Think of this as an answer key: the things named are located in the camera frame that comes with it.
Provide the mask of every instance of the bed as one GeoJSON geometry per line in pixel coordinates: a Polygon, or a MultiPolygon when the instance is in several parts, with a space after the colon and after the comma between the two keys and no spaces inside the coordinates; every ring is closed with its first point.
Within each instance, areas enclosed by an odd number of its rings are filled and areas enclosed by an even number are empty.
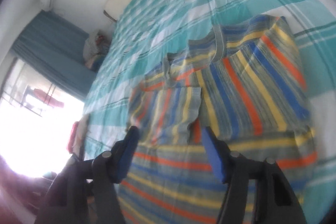
{"type": "MultiPolygon", "coordinates": [[[[84,112],[90,113],[90,123],[85,159],[123,139],[132,88],[167,53],[182,51],[189,39],[205,37],[213,25],[239,24],[260,14],[284,16],[300,52],[318,156],[314,173],[305,182],[301,203],[308,223],[318,223],[336,197],[336,0],[132,0],[118,15],[110,51],[86,98],[84,112]]],[[[137,185],[149,193],[161,190],[160,197],[174,204],[173,209],[153,205],[148,199],[142,203],[122,200],[127,222],[198,223],[167,214],[179,206],[192,212],[203,212],[204,208],[190,205],[188,197],[179,203],[174,195],[168,196],[170,182],[164,178],[160,181],[163,188],[155,188],[153,182],[164,176],[162,170],[155,171],[155,175],[144,174],[146,179],[138,180],[137,185]]],[[[175,183],[176,191],[187,187],[181,181],[175,183]]]]}

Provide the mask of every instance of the plaid bedspread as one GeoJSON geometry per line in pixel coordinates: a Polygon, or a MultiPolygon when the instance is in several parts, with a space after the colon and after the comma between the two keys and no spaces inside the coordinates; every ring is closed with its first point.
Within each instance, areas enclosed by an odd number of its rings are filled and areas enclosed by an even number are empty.
{"type": "MultiPolygon", "coordinates": [[[[336,192],[335,0],[133,0],[117,23],[110,52],[86,100],[84,112],[91,113],[91,118],[85,158],[94,158],[124,137],[132,88],[168,52],[183,50],[189,39],[205,37],[213,25],[235,25],[258,14],[284,16],[300,52],[319,158],[314,177],[306,188],[303,208],[308,222],[317,223],[336,192]]],[[[176,149],[178,147],[171,146],[163,150],[162,155],[179,158],[176,149]]],[[[153,175],[168,177],[161,171],[158,165],[153,175]]],[[[171,179],[176,182],[185,176],[192,173],[182,172],[171,179]]],[[[211,187],[213,182],[207,177],[198,179],[207,181],[205,187],[211,187]]],[[[141,189],[147,182],[138,180],[137,183],[141,189]]],[[[147,187],[159,191],[153,185],[147,187]]],[[[121,201],[133,216],[138,213],[139,223],[169,222],[160,218],[160,214],[155,216],[148,212],[153,202],[137,205],[121,201]],[[147,213],[140,206],[145,206],[147,213]]]]}

